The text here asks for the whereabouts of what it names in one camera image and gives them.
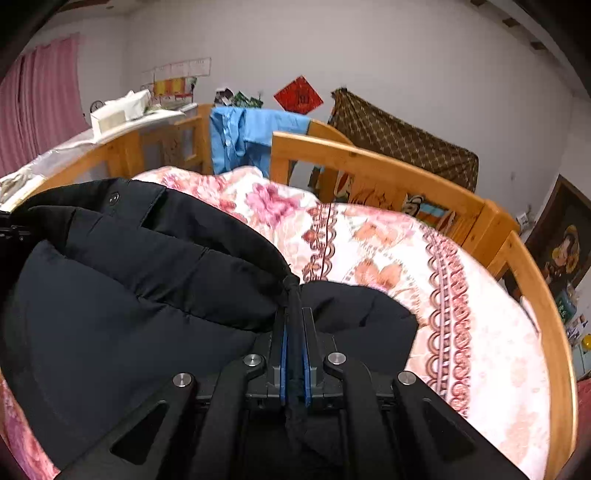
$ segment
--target picture frame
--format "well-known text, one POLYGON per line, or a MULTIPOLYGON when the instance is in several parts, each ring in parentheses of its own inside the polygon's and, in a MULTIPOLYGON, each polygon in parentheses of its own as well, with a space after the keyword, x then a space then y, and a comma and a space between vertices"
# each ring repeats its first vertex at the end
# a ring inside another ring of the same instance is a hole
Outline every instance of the picture frame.
MULTIPOLYGON (((525 246, 537 263, 554 297, 576 287, 591 266, 591 200, 562 175, 525 246)), ((517 286, 505 279, 508 291, 517 286)))

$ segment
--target yellow ball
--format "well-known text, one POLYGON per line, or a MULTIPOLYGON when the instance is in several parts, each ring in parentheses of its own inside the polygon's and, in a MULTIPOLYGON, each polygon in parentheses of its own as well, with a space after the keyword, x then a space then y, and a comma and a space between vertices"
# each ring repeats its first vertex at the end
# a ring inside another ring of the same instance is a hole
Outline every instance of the yellow ball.
POLYGON ((581 340, 581 345, 583 345, 585 350, 591 350, 591 334, 587 334, 583 337, 583 340, 581 340))

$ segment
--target tissue box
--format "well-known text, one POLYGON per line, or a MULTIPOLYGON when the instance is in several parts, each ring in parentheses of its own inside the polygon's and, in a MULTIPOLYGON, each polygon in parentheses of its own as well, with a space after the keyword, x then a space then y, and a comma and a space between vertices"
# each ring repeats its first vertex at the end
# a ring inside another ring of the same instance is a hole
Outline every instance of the tissue box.
POLYGON ((150 97, 149 90, 142 90, 138 93, 129 92, 126 96, 110 100, 105 106, 92 112, 90 121, 95 138, 125 122, 142 117, 146 107, 150 104, 150 97))

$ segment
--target black puffer jacket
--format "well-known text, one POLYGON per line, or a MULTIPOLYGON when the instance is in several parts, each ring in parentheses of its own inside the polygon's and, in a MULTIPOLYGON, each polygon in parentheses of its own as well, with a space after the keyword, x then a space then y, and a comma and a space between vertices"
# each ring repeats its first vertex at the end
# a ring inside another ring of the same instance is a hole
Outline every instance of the black puffer jacket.
MULTIPOLYGON (((59 468, 167 378, 215 373, 248 353, 293 294, 313 308, 318 330, 371 370, 403 369, 411 348, 414 316, 386 295, 322 281, 299 287, 261 235, 160 185, 113 179, 49 190, 11 220, 33 226, 39 241, 4 278, 0 366, 59 468)), ((293 400, 301 365, 288 379, 293 400)))

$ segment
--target red diamond decoration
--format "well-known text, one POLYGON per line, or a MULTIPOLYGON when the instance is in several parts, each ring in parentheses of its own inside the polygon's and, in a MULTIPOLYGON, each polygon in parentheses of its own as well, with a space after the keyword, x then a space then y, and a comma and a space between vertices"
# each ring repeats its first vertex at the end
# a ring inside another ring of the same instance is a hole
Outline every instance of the red diamond decoration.
POLYGON ((303 76, 296 78, 275 95, 275 100, 286 112, 305 115, 324 102, 303 76))

